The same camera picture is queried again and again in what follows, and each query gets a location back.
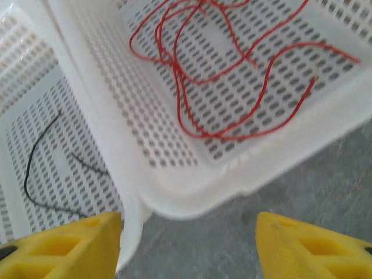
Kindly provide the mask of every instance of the wire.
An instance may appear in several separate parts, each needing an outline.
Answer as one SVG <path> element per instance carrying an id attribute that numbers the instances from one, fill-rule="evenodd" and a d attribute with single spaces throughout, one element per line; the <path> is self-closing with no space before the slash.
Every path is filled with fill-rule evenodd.
<path id="1" fill-rule="evenodd" d="M 282 124 L 280 124 L 280 125 L 272 128 L 272 129 L 269 129 L 267 131 L 263 131 L 263 132 L 259 132 L 259 133 L 255 133 L 255 134 L 239 135 L 239 136 L 235 136 L 235 137 L 233 137 L 233 136 L 226 136 L 225 135 L 226 133 L 228 133 L 228 132 L 232 131 L 233 129 L 237 128 L 238 126 L 242 125 L 249 118 L 251 118 L 254 113 L 257 112 L 257 110 L 260 108 L 262 99 L 263 99 L 263 97 L 264 97 L 264 95 L 266 93 L 266 89 L 267 89 L 267 85 L 268 85 L 269 77 L 270 77 L 270 71 L 271 71 L 271 68 L 273 67 L 273 64 L 274 64 L 275 60 L 277 58 L 279 58 L 279 56 L 281 56 L 282 54 L 284 54 L 286 51 L 289 51 L 290 49 L 300 48 L 300 47 L 305 47 L 305 46 L 312 46 L 312 47 L 318 47 L 318 48 L 323 48 L 323 49 L 329 49 L 329 50 L 332 50 L 332 51 L 334 51 L 334 52 L 336 52 L 338 54 L 343 55 L 345 58 L 353 61 L 356 64 L 360 63 L 360 60 L 358 58 L 355 58 L 355 57 L 349 55 L 348 53 L 346 53 L 346 52 L 344 52 L 344 51 L 342 51 L 342 50 L 340 50 L 340 49 L 338 49 L 338 48 L 336 48 L 336 47 L 334 47 L 332 45 L 327 45 L 327 44 L 325 44 L 323 42 L 300 42 L 300 43 L 296 43 L 296 44 L 292 44 L 290 46 L 287 46 L 287 47 L 283 48 L 282 50 L 280 50 L 279 53 L 276 54 L 274 56 L 274 58 L 272 58 L 272 60 L 270 61 L 269 65 L 268 65 L 268 68 L 267 68 L 267 71 L 266 71 L 265 78 L 264 78 L 263 88 L 261 90 L 261 93 L 259 94 L 259 97 L 258 97 L 258 99 L 257 99 L 254 107 L 251 109 L 251 111 L 250 112 L 247 112 L 247 114 L 245 115 L 245 117 L 241 118 L 238 122 L 233 123 L 233 124 L 230 124 L 228 127 L 224 128 L 224 129 L 222 129 L 220 131 L 217 131 L 215 133 L 210 133 L 210 132 L 205 131 L 203 129 L 203 127 L 201 127 L 198 124 L 198 122 L 194 119 L 194 116 L 193 116 L 193 114 L 191 112 L 191 108 L 190 108 L 190 105 L 189 105 L 189 102 L 188 102 L 188 97 L 187 97 L 187 91 L 186 91 L 185 82 L 188 81 L 188 82 L 190 82 L 192 84 L 195 84 L 195 85 L 203 85 L 203 84 L 214 82 L 214 81 L 220 79 L 221 77 L 225 76 L 226 74 L 230 73 L 236 67 L 238 67 L 239 65 L 241 65 L 241 63 L 244 63 L 245 60 L 247 62 L 249 62 L 252 66 L 254 66 L 255 68 L 257 68 L 256 62 L 249 58 L 250 55 L 252 54 L 252 52 L 254 51 L 254 49 L 265 38 L 267 38 L 270 34 L 276 32 L 278 29 L 282 28 L 283 26 L 285 26 L 286 24 L 288 24 L 291 20 L 293 20 L 295 17 L 297 17 L 297 15 L 300 14 L 301 11 L 305 8 L 305 6 L 309 2 L 309 0 L 303 0 L 303 2 L 300 5 L 300 7 L 297 8 L 297 10 L 294 11 L 293 14 L 291 14 L 283 22 L 277 24 L 276 26 L 274 26 L 273 28 L 271 28 L 269 31 L 265 32 L 261 37 L 259 37 L 252 44 L 252 46 L 247 50 L 247 52 L 243 52 L 243 50 L 239 46 L 238 39 L 237 39 L 237 37 L 235 35 L 235 32 L 234 32 L 234 29 L 233 29 L 231 20 L 228 17 L 227 10 L 228 9 L 234 9 L 234 8 L 241 8 L 244 5 L 248 4 L 249 3 L 249 0 L 244 0 L 244 1 L 240 2 L 240 3 L 236 3 L 236 4 L 232 4 L 232 5 L 226 5 L 226 4 L 218 3 L 217 0 L 178 0 L 178 1 L 175 1 L 172 4 L 170 4 L 167 7 L 167 9 L 165 9 L 164 6 L 167 3 L 169 3 L 169 1 L 170 0 L 164 0 L 160 5 L 158 5 L 139 24 L 139 26 L 133 32 L 133 34 L 132 34 L 132 36 L 131 36 L 131 38 L 129 40 L 129 46 L 130 46 L 130 49 L 133 52 L 133 54 L 135 56 L 137 56 L 138 58 L 140 58 L 142 60 L 145 60 L 145 61 L 153 62 L 153 63 L 161 63 L 164 66 L 170 66 L 172 68 L 173 75 L 174 75 L 174 80 L 176 82 L 176 91 L 177 91 L 177 118 L 178 118 L 178 122 L 179 122 L 181 128 L 184 130 L 184 132 L 186 134 L 188 134 L 190 137 L 193 137 L 193 138 L 199 138 L 199 139 L 217 138 L 217 139 L 220 139 L 220 140 L 223 140 L 223 141 L 242 141 L 242 140 L 247 140 L 247 139 L 255 138 L 255 137 L 261 137 L 261 136 L 264 136 L 264 135 L 273 133 L 273 132 L 277 131 L 278 129 L 284 127 L 290 120 L 292 120 L 293 117 L 298 113 L 298 111 L 301 108 L 301 106 L 302 106 L 303 102 L 305 101 L 305 99 L 309 96 L 312 88 L 314 87 L 314 85 L 316 83 L 316 80 L 318 79 L 318 76 L 315 76 L 315 77 L 313 77 L 310 80 L 309 86 L 307 87 L 307 89 L 304 92 L 304 94 L 301 96 L 301 99 L 299 100 L 298 104 L 296 105 L 294 111 L 291 113 L 291 115 L 289 116 L 289 118 L 287 118 L 286 121 L 284 121 Z M 239 61 L 235 62 L 233 65 L 231 65 L 231 66 L 227 67 L 226 69 L 222 70 L 220 73 L 217 73 L 214 76 L 209 77 L 209 78 L 207 78 L 205 80 L 197 80 L 195 78 L 192 78 L 191 76 L 189 76 L 185 72 L 185 70 L 182 68 L 182 66 L 181 66 L 181 64 L 180 64 L 180 62 L 178 60 L 178 55 L 179 55 L 178 41 L 181 38 L 181 35 L 183 33 L 183 29 L 186 27 L 186 25 L 189 23 L 189 21 L 192 19 L 192 17 L 198 11 L 200 11 L 204 16 L 207 16 L 206 10 L 204 9 L 204 6 L 205 5 L 209 5 L 209 6 L 213 6 L 213 7 L 217 8 L 220 11 L 220 13 L 223 15 L 223 17 L 224 17 L 224 19 L 225 19 L 225 21 L 227 23 L 228 30 L 230 32 L 230 35 L 231 35 L 231 38 L 232 38 L 232 42 L 234 43 L 237 51 L 241 54 L 241 58 L 240 58 Z M 148 20 L 152 16 L 154 16 L 158 11 L 160 11 L 161 9 L 162 10 L 165 10 L 165 12 L 164 12 L 164 14 L 162 16 L 162 19 L 160 20 L 160 22 L 158 23 L 158 25 L 156 26 L 155 31 L 154 31 L 154 38 L 155 38 L 155 43 L 156 43 L 156 45 L 158 47 L 159 58 L 150 58 L 150 57 L 147 57 L 147 56 L 144 56 L 144 55 L 138 53 L 134 49 L 134 47 L 133 47 L 133 41 L 134 41 L 134 38 L 139 35 L 141 29 L 147 24 Z M 172 54 L 171 54 L 171 52 L 169 52 L 165 48 L 165 46 L 163 45 L 163 27 L 164 27 L 164 24 L 168 20 L 171 20 L 175 16 L 177 16 L 179 14 L 182 14 L 182 13 L 188 11 L 188 10 L 191 10 L 191 12 L 187 16 L 187 18 L 182 22 L 181 27 L 176 32 L 176 37 L 175 37 L 174 44 L 173 44 L 173 51 L 172 51 Z M 192 125 L 196 127 L 196 130 L 198 132 L 197 134 L 196 133 L 193 133 L 193 132 L 190 132 L 190 130 L 188 130 L 185 127 L 185 125 L 184 125 L 184 123 L 182 121 L 182 115 L 181 115 L 181 103 L 182 103 L 182 101 L 184 102 L 185 111 L 187 113 L 188 118 L 190 119 Z"/>
<path id="2" fill-rule="evenodd" d="M 100 174 L 102 176 L 110 176 L 109 172 L 107 170 L 101 170 L 99 168 L 96 168 L 96 167 L 93 167 L 89 164 L 87 164 L 86 162 L 84 162 L 83 160 L 81 160 L 76 154 L 74 154 L 73 152 L 70 153 L 70 155 L 76 160 L 78 161 L 82 167 L 86 167 L 88 169 L 90 169 L 91 171 L 97 173 L 97 174 Z"/>
<path id="3" fill-rule="evenodd" d="M 53 124 L 58 120 L 58 118 L 61 116 L 62 112 L 59 110 L 57 116 L 49 123 L 49 125 L 45 128 L 45 130 L 40 134 L 39 138 L 36 140 L 35 144 L 33 145 L 31 149 L 30 156 L 28 157 L 28 162 L 27 162 L 27 169 L 26 169 L 26 175 L 24 176 L 24 182 L 23 182 L 23 189 L 24 193 L 26 194 L 26 197 L 36 206 L 39 206 L 41 208 L 45 208 L 47 210 L 54 210 L 54 211 L 62 211 L 65 213 L 71 213 L 78 215 L 80 218 L 87 218 L 88 216 L 85 215 L 84 213 L 81 213 L 78 210 L 72 210 L 72 209 L 66 209 L 66 208 L 60 208 L 58 206 L 51 206 L 47 204 L 42 204 L 37 202 L 34 198 L 30 196 L 30 193 L 28 192 L 27 189 L 27 181 L 28 177 L 30 176 L 30 170 L 31 170 L 31 162 L 35 153 L 35 150 L 39 144 L 39 142 L 44 138 L 45 134 L 49 131 L 49 129 L 53 126 Z"/>

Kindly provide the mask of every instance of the plastic crate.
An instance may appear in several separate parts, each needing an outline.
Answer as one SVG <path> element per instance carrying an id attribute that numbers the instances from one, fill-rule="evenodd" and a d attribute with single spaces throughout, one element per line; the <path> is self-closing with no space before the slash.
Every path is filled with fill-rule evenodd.
<path id="1" fill-rule="evenodd" d="M 30 189 L 43 201 L 79 206 L 88 214 L 119 209 L 125 224 L 118 267 L 135 252 L 151 210 L 172 219 L 197 217 L 236 195 L 256 191 L 371 117 L 371 2 L 312 0 L 257 47 L 253 58 L 259 61 L 258 70 L 246 64 L 208 86 L 188 87 L 196 118 L 208 130 L 239 119 L 260 92 L 268 58 L 293 41 L 326 40 L 362 64 L 355 66 L 322 49 L 297 49 L 274 67 L 259 112 L 236 133 L 254 133 L 282 122 L 318 71 L 311 96 L 289 125 L 243 142 L 186 136 L 177 122 L 170 69 L 138 60 L 128 47 L 131 33 L 160 2 L 2 3 L 2 45 L 14 59 L 3 63 L 7 56 L 0 58 L 0 78 L 7 84 L 0 87 L 1 155 L 6 158 L 0 170 L 2 241 L 76 218 L 35 208 L 22 189 L 33 141 L 58 109 L 62 117 L 35 154 Z M 301 3 L 251 0 L 234 10 L 232 22 L 243 46 L 249 47 Z M 199 15 L 186 28 L 180 44 L 181 62 L 201 77 L 239 57 L 220 19 L 208 9 L 207 17 Z M 182 16 L 164 27 L 170 45 L 181 21 Z M 136 48 L 155 53 L 152 37 L 153 28 L 145 28 L 135 40 Z M 25 62 L 33 49 L 38 54 Z M 71 149 L 107 168 L 112 180 L 77 164 L 69 157 Z"/>

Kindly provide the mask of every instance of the black wire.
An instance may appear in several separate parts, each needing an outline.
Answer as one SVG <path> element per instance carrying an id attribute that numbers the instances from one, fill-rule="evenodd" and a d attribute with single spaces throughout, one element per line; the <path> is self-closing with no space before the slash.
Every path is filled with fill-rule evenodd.
<path id="1" fill-rule="evenodd" d="M 76 161 L 78 161 L 82 165 L 82 167 L 86 167 L 86 168 L 90 169 L 91 171 L 94 171 L 95 173 L 101 174 L 103 176 L 110 176 L 110 174 L 107 170 L 101 170 L 101 169 L 98 169 L 98 168 L 93 167 L 91 165 L 88 165 L 86 162 L 81 160 L 76 154 L 74 154 L 72 152 L 70 154 L 71 154 L 72 157 L 74 157 L 74 159 Z"/>
<path id="2" fill-rule="evenodd" d="M 57 207 L 57 206 L 51 206 L 51 205 L 47 205 L 47 204 L 42 204 L 42 203 L 39 203 L 37 202 L 35 199 L 33 199 L 31 196 L 30 196 L 30 193 L 28 192 L 28 189 L 27 189 L 27 180 L 28 180 L 28 177 L 30 176 L 30 169 L 31 169 L 31 162 L 32 162 L 32 159 L 33 159 L 33 156 L 34 156 L 34 153 L 35 153 L 35 150 L 39 144 L 39 142 L 44 138 L 45 134 L 48 132 L 48 130 L 53 126 L 53 124 L 58 120 L 58 118 L 61 116 L 62 112 L 59 110 L 58 111 L 58 115 L 50 122 L 50 124 L 45 128 L 44 132 L 42 132 L 39 136 L 39 138 L 36 140 L 32 150 L 31 150 L 31 153 L 30 153 L 30 156 L 28 157 L 28 162 L 27 162 L 27 169 L 26 169 L 26 175 L 24 176 L 24 183 L 23 183 L 23 189 L 24 189 L 24 193 L 26 194 L 26 197 L 36 206 L 39 206 L 41 208 L 45 208 L 45 209 L 48 209 L 48 210 L 54 210 L 54 211 L 62 211 L 62 212 L 65 212 L 65 213 L 71 213 L 71 214 L 76 214 L 78 215 L 80 218 L 87 218 L 88 216 L 85 215 L 84 213 L 81 213 L 80 211 L 78 210 L 72 210 L 72 209 L 65 209 L 65 208 L 60 208 L 60 207 Z"/>

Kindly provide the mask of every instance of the red wire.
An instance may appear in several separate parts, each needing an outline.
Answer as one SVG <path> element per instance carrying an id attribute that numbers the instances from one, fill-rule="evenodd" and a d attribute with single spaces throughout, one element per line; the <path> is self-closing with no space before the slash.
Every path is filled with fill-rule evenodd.
<path id="1" fill-rule="evenodd" d="M 138 35 L 138 33 L 141 31 L 143 26 L 147 23 L 147 21 L 156 12 L 158 12 L 162 7 L 164 7 L 165 4 L 167 4 L 169 2 L 169 0 L 165 0 L 158 7 L 156 7 L 141 22 L 141 24 L 138 26 L 138 28 L 134 31 L 133 35 L 130 38 L 130 42 L 129 42 L 130 49 L 132 50 L 134 55 L 136 55 L 137 57 L 139 57 L 142 60 L 146 60 L 146 61 L 150 61 L 150 62 L 154 62 L 154 63 L 161 63 L 164 66 L 171 66 L 173 68 L 173 74 L 174 74 L 174 79 L 176 81 L 176 89 L 177 89 L 177 118 L 178 118 L 178 122 L 179 122 L 181 128 L 190 137 L 199 138 L 199 139 L 218 138 L 218 139 L 224 140 L 224 141 L 233 141 L 233 140 L 234 141 L 242 141 L 242 140 L 247 140 L 247 139 L 250 139 L 250 138 L 261 137 L 263 135 L 267 135 L 267 134 L 270 134 L 270 133 L 273 133 L 273 132 L 277 131 L 278 129 L 284 127 L 289 121 L 292 120 L 292 118 L 297 114 L 298 110 L 302 106 L 306 97 L 310 94 L 310 91 L 312 90 L 312 88 L 315 85 L 316 80 L 317 80 L 317 77 L 313 77 L 311 79 L 311 82 L 310 82 L 309 86 L 307 87 L 305 93 L 302 95 L 302 97 L 301 97 L 300 101 L 298 102 L 297 106 L 295 107 L 294 111 L 291 113 L 289 118 L 287 118 L 286 121 L 284 121 L 282 124 L 278 125 L 277 127 L 272 128 L 272 129 L 269 129 L 267 131 L 263 131 L 263 132 L 259 132 L 259 133 L 255 133 L 255 134 L 239 135 L 239 136 L 225 136 L 224 135 L 225 133 L 231 131 L 232 129 L 234 129 L 234 128 L 240 126 L 241 124 L 243 124 L 244 122 L 246 122 L 259 109 L 261 101 L 264 97 L 264 93 L 266 92 L 266 89 L 267 89 L 271 68 L 273 67 L 273 64 L 274 64 L 275 60 L 278 59 L 282 54 L 284 54 L 287 51 L 292 50 L 294 48 L 305 47 L 305 46 L 313 46 L 313 47 L 319 47 L 319 48 L 323 48 L 323 49 L 330 49 L 330 50 L 332 50 L 332 51 L 334 51 L 338 54 L 343 55 L 344 57 L 346 57 L 347 59 L 350 59 L 351 61 L 353 61 L 355 63 L 360 63 L 360 60 L 358 58 L 354 58 L 353 56 L 347 54 L 346 52 L 343 52 L 340 49 L 337 49 L 336 47 L 334 47 L 332 45 L 327 45 L 327 44 L 322 43 L 322 42 L 299 42 L 299 43 L 287 46 L 286 48 L 279 51 L 279 53 L 276 54 L 275 57 L 272 58 L 272 60 L 270 61 L 269 66 L 268 66 L 267 71 L 266 71 L 266 75 L 265 75 L 265 79 L 264 79 L 264 83 L 263 83 L 263 88 L 261 90 L 261 93 L 260 93 L 254 107 L 251 109 L 251 111 L 245 117 L 243 117 L 241 120 L 239 120 L 238 122 L 236 122 L 232 125 L 229 125 L 228 127 L 222 129 L 221 131 L 218 131 L 218 132 L 213 133 L 213 134 L 205 131 L 197 123 L 197 121 L 195 121 L 195 119 L 194 119 L 194 117 L 191 113 L 191 108 L 190 108 L 189 103 L 188 103 L 188 98 L 187 98 L 187 93 L 186 93 L 186 88 L 185 88 L 185 80 L 188 80 L 189 82 L 191 82 L 193 84 L 196 84 L 196 85 L 202 85 L 202 84 L 206 84 L 206 83 L 210 83 L 212 81 L 218 80 L 219 78 L 223 77 L 224 75 L 230 73 L 234 68 L 239 66 L 245 60 L 247 60 L 249 63 L 253 64 L 254 66 L 256 66 L 256 63 L 254 61 L 250 60 L 250 58 L 249 58 L 249 56 L 251 55 L 253 50 L 256 48 L 256 46 L 259 45 L 267 36 L 269 36 L 273 32 L 277 31 L 279 28 L 281 28 L 282 26 L 286 25 L 291 20 L 293 20 L 302 11 L 302 9 L 306 6 L 308 1 L 309 0 L 304 0 L 304 2 L 295 11 L 295 13 L 290 15 L 290 17 L 287 18 L 287 20 L 284 20 L 283 22 L 276 25 L 274 28 L 270 29 L 268 32 L 264 33 L 258 40 L 256 40 L 252 44 L 252 46 L 249 48 L 249 50 L 246 53 L 244 53 L 239 46 L 238 40 L 235 36 L 235 32 L 234 32 L 232 24 L 231 24 L 231 22 L 228 18 L 226 10 L 227 9 L 240 8 L 244 5 L 246 5 L 249 2 L 249 0 L 245 0 L 241 3 L 234 4 L 234 5 L 219 4 L 216 0 L 178 0 L 175 3 L 171 4 L 166 9 L 166 11 L 164 12 L 164 14 L 162 16 L 161 21 L 159 22 L 159 24 L 155 28 L 155 42 L 156 42 L 156 45 L 158 46 L 160 59 L 152 59 L 152 58 L 144 56 L 144 55 L 138 53 L 137 51 L 135 51 L 134 47 L 133 47 L 133 40 Z M 183 3 L 187 4 L 189 2 L 196 2 L 197 4 L 196 5 L 185 6 L 181 9 L 171 13 L 171 11 L 175 10 L 178 7 L 178 5 L 181 5 Z M 229 28 L 229 31 L 230 31 L 230 34 L 231 34 L 231 37 L 232 37 L 232 41 L 233 41 L 235 47 L 237 48 L 238 52 L 241 54 L 242 57 L 238 62 L 234 63 L 233 65 L 231 65 L 227 69 L 223 70 L 221 73 L 215 75 L 214 77 L 208 78 L 206 80 L 196 80 L 196 79 L 188 76 L 185 73 L 185 71 L 183 70 L 183 68 L 181 67 L 181 65 L 178 61 L 177 45 L 178 45 L 178 41 L 181 37 L 181 34 L 182 34 L 182 31 L 183 31 L 184 27 L 188 24 L 188 22 L 191 20 L 191 18 L 194 16 L 194 14 L 198 10 L 200 10 L 206 16 L 206 11 L 203 9 L 203 5 L 206 5 L 206 4 L 216 7 L 222 13 L 222 15 L 224 16 L 224 18 L 227 22 L 227 25 L 228 25 L 228 28 Z M 163 46 L 163 41 L 162 41 L 162 39 L 163 39 L 163 26 L 164 26 L 165 22 L 167 22 L 168 20 L 174 18 L 175 16 L 177 16 L 181 13 L 184 13 L 188 10 L 191 10 L 191 9 L 192 9 L 192 12 L 188 15 L 188 17 L 182 23 L 180 29 L 177 32 L 176 38 L 174 40 L 173 56 L 172 56 L 171 53 Z M 181 98 L 183 98 L 183 100 L 184 100 L 185 109 L 186 109 L 187 115 L 188 115 L 191 123 L 196 127 L 197 131 L 200 134 L 192 133 L 184 126 L 183 121 L 182 121 L 182 116 L 181 116 Z"/>

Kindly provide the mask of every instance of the concrete floor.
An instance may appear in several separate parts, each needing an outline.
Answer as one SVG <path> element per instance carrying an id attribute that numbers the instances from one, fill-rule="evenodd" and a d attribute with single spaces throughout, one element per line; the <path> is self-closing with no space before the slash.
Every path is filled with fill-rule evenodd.
<path id="1" fill-rule="evenodd" d="M 152 216 L 124 278 L 263 278 L 255 245 L 260 211 L 372 242 L 372 123 L 257 193 L 193 221 Z"/>

